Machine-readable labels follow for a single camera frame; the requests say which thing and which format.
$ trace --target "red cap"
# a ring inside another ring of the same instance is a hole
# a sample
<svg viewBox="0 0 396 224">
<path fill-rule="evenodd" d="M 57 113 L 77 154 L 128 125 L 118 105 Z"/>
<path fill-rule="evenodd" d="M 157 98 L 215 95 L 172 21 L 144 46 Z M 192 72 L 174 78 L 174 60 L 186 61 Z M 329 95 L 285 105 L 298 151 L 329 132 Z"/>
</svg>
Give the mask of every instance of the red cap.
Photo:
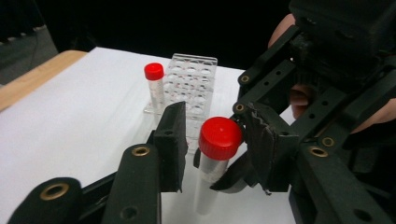
<svg viewBox="0 0 396 224">
<path fill-rule="evenodd" d="M 242 143 L 242 131 L 231 119 L 214 117 L 201 127 L 198 140 L 200 150 L 210 159 L 227 161 Z"/>
<path fill-rule="evenodd" d="M 160 63 L 149 63 L 145 66 L 146 79 L 155 81 L 163 78 L 163 65 Z"/>
</svg>

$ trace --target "white tabletop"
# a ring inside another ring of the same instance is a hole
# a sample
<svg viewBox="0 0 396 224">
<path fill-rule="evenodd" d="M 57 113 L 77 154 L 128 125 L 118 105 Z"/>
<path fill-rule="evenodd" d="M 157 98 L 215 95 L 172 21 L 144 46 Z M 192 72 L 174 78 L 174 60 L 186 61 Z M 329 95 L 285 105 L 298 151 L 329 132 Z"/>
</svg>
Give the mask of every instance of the white tabletop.
<svg viewBox="0 0 396 224">
<path fill-rule="evenodd" d="M 0 113 L 0 223 L 27 194 L 53 177 L 85 187 L 117 171 L 122 152 L 146 143 L 154 121 L 143 109 L 149 88 L 143 68 L 170 59 L 96 48 Z M 209 117 L 230 117 L 243 71 L 218 67 Z M 288 123 L 290 111 L 282 114 Z M 240 149 L 236 158 L 244 151 Z M 288 193 L 266 196 L 258 185 L 220 193 L 211 214 L 192 211 L 197 170 L 186 156 L 183 192 L 162 193 L 163 223 L 295 223 Z"/>
</svg>

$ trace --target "person's hand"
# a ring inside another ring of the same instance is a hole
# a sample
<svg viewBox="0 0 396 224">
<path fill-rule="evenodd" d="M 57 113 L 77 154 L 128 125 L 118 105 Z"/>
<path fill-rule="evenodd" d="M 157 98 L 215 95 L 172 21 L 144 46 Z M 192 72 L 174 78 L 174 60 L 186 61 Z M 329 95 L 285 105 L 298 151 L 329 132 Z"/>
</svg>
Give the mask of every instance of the person's hand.
<svg viewBox="0 0 396 224">
<path fill-rule="evenodd" d="M 275 28 L 270 40 L 268 41 L 268 48 L 271 47 L 293 24 L 295 24 L 294 17 L 291 14 L 287 15 Z M 291 88 L 290 106 L 295 119 L 299 118 L 300 115 L 304 113 L 314 98 L 315 92 L 309 87 L 295 85 Z M 374 124 L 385 123 L 394 119 L 396 119 L 396 99 L 390 99 L 386 105 L 364 121 L 358 128 L 353 130 L 352 133 L 357 133 Z"/>
</svg>

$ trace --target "wooden table edge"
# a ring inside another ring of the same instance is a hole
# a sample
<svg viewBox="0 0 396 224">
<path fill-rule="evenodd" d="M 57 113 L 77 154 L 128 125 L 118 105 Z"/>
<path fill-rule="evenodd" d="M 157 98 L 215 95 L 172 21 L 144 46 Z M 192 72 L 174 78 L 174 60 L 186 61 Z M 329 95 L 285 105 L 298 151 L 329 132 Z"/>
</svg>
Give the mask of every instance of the wooden table edge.
<svg viewBox="0 0 396 224">
<path fill-rule="evenodd" d="M 9 82 L 0 88 L 0 111 L 17 103 L 20 99 L 61 73 L 65 68 L 86 54 L 87 52 L 72 49 L 63 51 L 26 74 Z"/>
</svg>

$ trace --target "test tube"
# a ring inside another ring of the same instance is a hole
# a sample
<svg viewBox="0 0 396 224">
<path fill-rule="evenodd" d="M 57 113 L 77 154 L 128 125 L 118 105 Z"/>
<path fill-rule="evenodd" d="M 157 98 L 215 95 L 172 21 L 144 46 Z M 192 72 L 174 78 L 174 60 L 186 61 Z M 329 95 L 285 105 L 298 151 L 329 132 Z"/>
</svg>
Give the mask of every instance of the test tube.
<svg viewBox="0 0 396 224">
<path fill-rule="evenodd" d="M 149 63 L 145 66 L 145 76 L 154 113 L 161 114 L 165 109 L 163 92 L 163 66 L 160 63 Z"/>
<path fill-rule="evenodd" d="M 198 145 L 201 150 L 199 175 L 194 195 L 194 210 L 207 215 L 213 208 L 218 192 L 211 189 L 227 170 L 232 158 L 242 143 L 239 126 L 224 117 L 207 119 L 201 126 Z"/>
</svg>

